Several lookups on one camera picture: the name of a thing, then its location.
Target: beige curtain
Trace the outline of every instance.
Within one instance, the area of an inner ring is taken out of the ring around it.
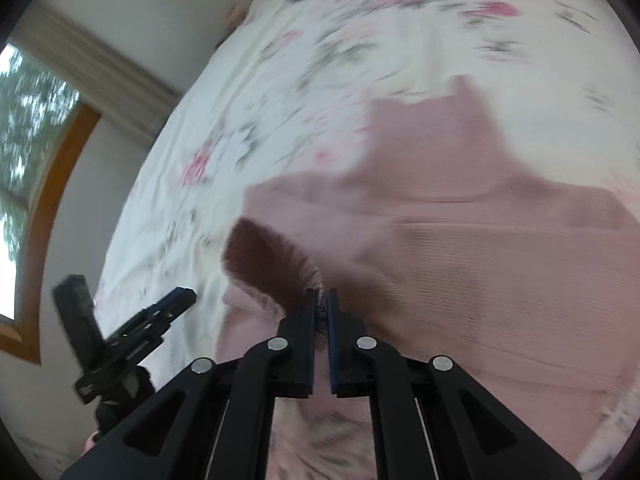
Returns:
[[[180,99],[174,90],[38,0],[20,18],[9,41],[145,145],[154,142]]]

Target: bed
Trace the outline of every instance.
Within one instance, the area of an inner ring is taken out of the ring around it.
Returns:
[[[219,358],[222,253],[245,190],[352,168],[370,100],[443,95],[460,74],[519,161],[607,189],[640,219],[640,54],[606,0],[255,0],[130,192],[95,297],[103,332],[187,286],[198,303],[144,365],[160,387],[197,357]],[[594,412],[599,427],[570,457],[589,479],[638,420],[640,376]]]

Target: tree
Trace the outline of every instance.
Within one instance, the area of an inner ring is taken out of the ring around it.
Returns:
[[[28,203],[60,126],[78,102],[78,92],[37,62],[15,50],[9,70],[0,72],[0,187],[18,202],[0,200],[4,242],[16,261]]]

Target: black clamp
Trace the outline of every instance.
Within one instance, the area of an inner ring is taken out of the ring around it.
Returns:
[[[99,438],[156,392],[149,373],[138,364],[162,344],[162,334],[195,303],[196,293],[175,288],[106,340],[95,321],[84,276],[68,276],[54,288],[53,298],[82,367],[76,392],[85,404],[100,397],[95,412]]]
[[[318,293],[241,359],[195,360],[73,464],[63,480],[265,478],[276,397],[314,380]],[[332,392],[370,399],[380,480],[579,480],[452,359],[401,356],[326,297]]]

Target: pink sweater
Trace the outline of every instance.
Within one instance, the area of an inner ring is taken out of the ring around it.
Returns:
[[[606,190],[532,174],[467,79],[454,86],[413,105],[372,102],[369,149],[353,170],[246,192],[254,223],[239,224],[226,254],[234,286],[219,351],[236,357],[300,305],[283,283],[335,286],[372,336],[408,357],[453,357],[574,460],[638,364],[640,226]],[[277,240],[252,254],[248,233],[262,226]],[[289,263],[264,270],[274,258]],[[366,422],[366,406],[322,395],[306,409]]]

